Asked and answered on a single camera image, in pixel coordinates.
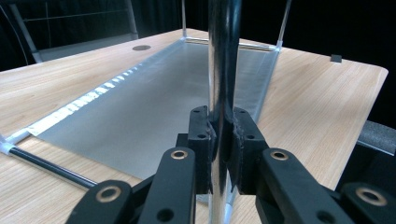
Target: gray fabric sheet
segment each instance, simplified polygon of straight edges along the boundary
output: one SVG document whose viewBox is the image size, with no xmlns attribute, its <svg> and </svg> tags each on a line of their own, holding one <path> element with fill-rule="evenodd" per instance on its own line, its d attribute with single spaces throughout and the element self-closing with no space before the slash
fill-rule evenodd
<svg viewBox="0 0 396 224">
<path fill-rule="evenodd" d="M 179 40 L 131 68 L 116 88 L 38 137 L 129 175 L 155 174 L 186 133 L 192 109 L 208 102 L 208 47 Z M 278 52 L 240 50 L 235 105 L 257 120 Z"/>
</svg>

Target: round hole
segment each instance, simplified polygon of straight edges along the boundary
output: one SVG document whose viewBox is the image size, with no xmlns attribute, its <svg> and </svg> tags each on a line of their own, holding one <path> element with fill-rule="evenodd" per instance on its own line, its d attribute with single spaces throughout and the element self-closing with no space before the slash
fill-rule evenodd
<svg viewBox="0 0 396 224">
<path fill-rule="evenodd" d="M 168 222 L 172 220 L 173 216 L 174 216 L 173 211 L 167 208 L 157 213 L 157 219 L 161 222 Z"/>
<path fill-rule="evenodd" d="M 365 202 L 375 206 L 385 206 L 388 203 L 382 194 L 372 189 L 358 188 L 356 189 L 356 194 Z"/>
<path fill-rule="evenodd" d="M 285 153 L 281 152 L 281 151 L 273 151 L 271 152 L 271 157 L 279 160 L 279 161 L 285 161 L 289 158 L 288 155 L 286 155 Z"/>
<path fill-rule="evenodd" d="M 146 50 L 146 49 L 151 49 L 151 46 L 149 46 L 149 45 L 139 45 L 139 46 L 133 47 L 132 49 L 133 50 L 137 50 L 137 51 Z"/>
<path fill-rule="evenodd" d="M 319 211 L 317 217 L 322 223 L 335 223 L 335 218 L 328 212 Z"/>
<path fill-rule="evenodd" d="M 96 193 L 96 200 L 99 203 L 110 203 L 116 200 L 121 194 L 121 189 L 117 186 L 107 186 Z"/>
<path fill-rule="evenodd" d="M 175 160 L 183 160 L 186 158 L 189 154 L 186 151 L 183 150 L 177 150 L 172 152 L 171 157 Z"/>
</svg>

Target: wood grain surface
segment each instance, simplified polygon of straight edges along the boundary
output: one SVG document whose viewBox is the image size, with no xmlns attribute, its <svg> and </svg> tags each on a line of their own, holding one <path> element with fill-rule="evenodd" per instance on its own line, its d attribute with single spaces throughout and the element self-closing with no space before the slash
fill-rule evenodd
<svg viewBox="0 0 396 224">
<path fill-rule="evenodd" d="M 207 33 L 189 30 L 189 35 Z M 0 73 L 0 133 L 15 133 L 180 37 L 181 31 L 174 31 Z M 151 48 L 132 50 L 139 45 Z M 283 48 L 258 125 L 271 147 L 291 151 L 320 184 L 334 189 L 387 73 Z M 96 182 L 140 181 L 34 137 L 19 146 Z M 3 154 L 0 190 L 0 223 L 64 223 L 85 192 Z M 207 221 L 207 206 L 198 203 L 196 222 Z M 260 223 L 254 197 L 237 197 L 232 223 Z"/>
</svg>

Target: wooden table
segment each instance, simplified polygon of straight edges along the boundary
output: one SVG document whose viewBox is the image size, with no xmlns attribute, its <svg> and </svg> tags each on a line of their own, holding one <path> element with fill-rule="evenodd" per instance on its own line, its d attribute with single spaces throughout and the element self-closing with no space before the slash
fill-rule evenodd
<svg viewBox="0 0 396 224">
<path fill-rule="evenodd" d="M 207 33 L 189 30 L 189 35 Z M 155 35 L 0 73 L 0 133 L 9 136 L 111 79 L 181 37 Z M 134 51 L 133 47 L 151 49 Z M 271 147 L 294 153 L 334 189 L 388 71 L 283 48 L 258 123 Z M 140 180 L 30 137 L 19 146 L 96 182 Z M 0 155 L 0 223 L 62 223 L 85 190 L 30 164 Z M 197 223 L 208 220 L 198 204 Z M 254 197 L 237 197 L 232 223 L 260 223 Z"/>
</svg>

